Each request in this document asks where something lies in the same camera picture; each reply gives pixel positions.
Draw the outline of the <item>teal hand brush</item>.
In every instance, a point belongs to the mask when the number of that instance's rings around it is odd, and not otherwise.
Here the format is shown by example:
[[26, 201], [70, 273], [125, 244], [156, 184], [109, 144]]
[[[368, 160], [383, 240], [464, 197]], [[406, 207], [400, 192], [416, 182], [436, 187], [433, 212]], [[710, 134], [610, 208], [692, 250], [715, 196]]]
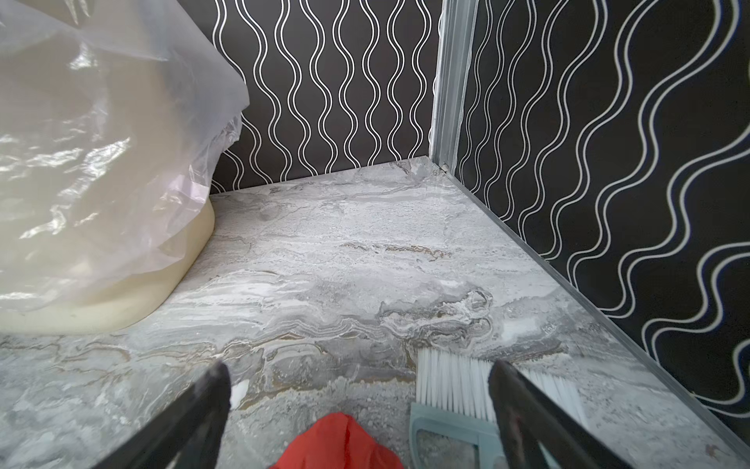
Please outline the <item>teal hand brush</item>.
[[409, 447], [416, 468], [425, 468], [418, 437], [431, 434], [470, 445], [480, 468], [506, 468], [488, 392], [491, 363], [438, 349], [417, 353], [416, 401], [411, 404]]

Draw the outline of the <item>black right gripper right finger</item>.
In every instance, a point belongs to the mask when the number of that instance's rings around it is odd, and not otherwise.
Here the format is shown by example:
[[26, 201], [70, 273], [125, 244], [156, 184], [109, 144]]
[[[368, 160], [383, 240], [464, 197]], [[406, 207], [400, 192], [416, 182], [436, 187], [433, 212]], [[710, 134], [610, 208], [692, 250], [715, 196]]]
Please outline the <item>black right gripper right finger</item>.
[[506, 361], [492, 364], [488, 393], [510, 468], [629, 468]]

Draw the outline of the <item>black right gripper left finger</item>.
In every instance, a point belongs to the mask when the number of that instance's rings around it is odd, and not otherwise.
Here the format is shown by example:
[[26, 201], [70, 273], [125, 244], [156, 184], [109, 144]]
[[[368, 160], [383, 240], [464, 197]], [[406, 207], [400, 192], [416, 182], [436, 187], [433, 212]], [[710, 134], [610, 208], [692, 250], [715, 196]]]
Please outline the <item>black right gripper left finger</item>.
[[228, 367], [213, 363], [98, 468], [214, 468], [230, 412]]

